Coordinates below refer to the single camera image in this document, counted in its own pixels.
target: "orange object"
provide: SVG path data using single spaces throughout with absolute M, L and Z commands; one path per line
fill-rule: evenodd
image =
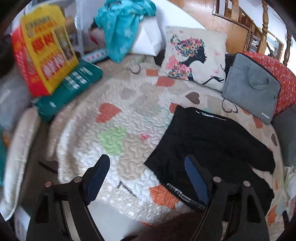
M 42 5 L 22 17 L 12 34 L 16 62 L 34 97 L 50 95 L 78 65 L 56 5 Z

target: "red floral cushion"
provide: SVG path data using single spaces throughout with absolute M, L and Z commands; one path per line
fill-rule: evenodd
M 278 60 L 253 52 L 244 52 L 245 55 L 262 64 L 281 83 L 274 116 L 296 103 L 296 76 Z

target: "quilted bedspread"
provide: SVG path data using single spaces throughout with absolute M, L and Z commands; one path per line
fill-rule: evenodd
M 127 67 L 141 66 L 139 74 Z M 283 231 L 287 207 L 279 141 L 272 125 L 265 125 L 221 93 L 195 82 L 157 76 L 153 58 L 127 56 L 121 64 L 99 64 L 104 77 L 77 97 L 54 119 L 48 157 L 59 162 L 61 183 L 82 176 L 102 154 L 111 166 L 97 196 L 134 220 L 155 225 L 191 212 L 170 194 L 144 162 L 169 126 L 177 105 L 196 107 L 240 123 L 274 155 L 273 175 L 253 169 L 274 191 L 266 217 L 271 240 Z

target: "black garment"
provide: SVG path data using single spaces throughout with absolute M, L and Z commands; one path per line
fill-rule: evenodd
M 145 162 L 168 190 L 174 195 L 176 191 L 182 192 L 183 198 L 180 195 L 176 197 L 200 211 L 203 202 L 198 199 L 184 168 L 184 159 L 189 154 L 213 177 L 218 176 L 234 184 L 249 181 L 264 214 L 267 214 L 274 193 L 250 165 L 272 174 L 275 168 L 273 154 L 240 124 L 194 107 L 177 106 L 171 124 Z

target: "white bag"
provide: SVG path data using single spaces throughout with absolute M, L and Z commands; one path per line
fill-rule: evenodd
M 104 30 L 94 29 L 89 35 L 100 47 L 105 46 Z M 156 17 L 144 17 L 138 27 L 138 33 L 130 53 L 157 56 L 161 51 L 161 32 Z

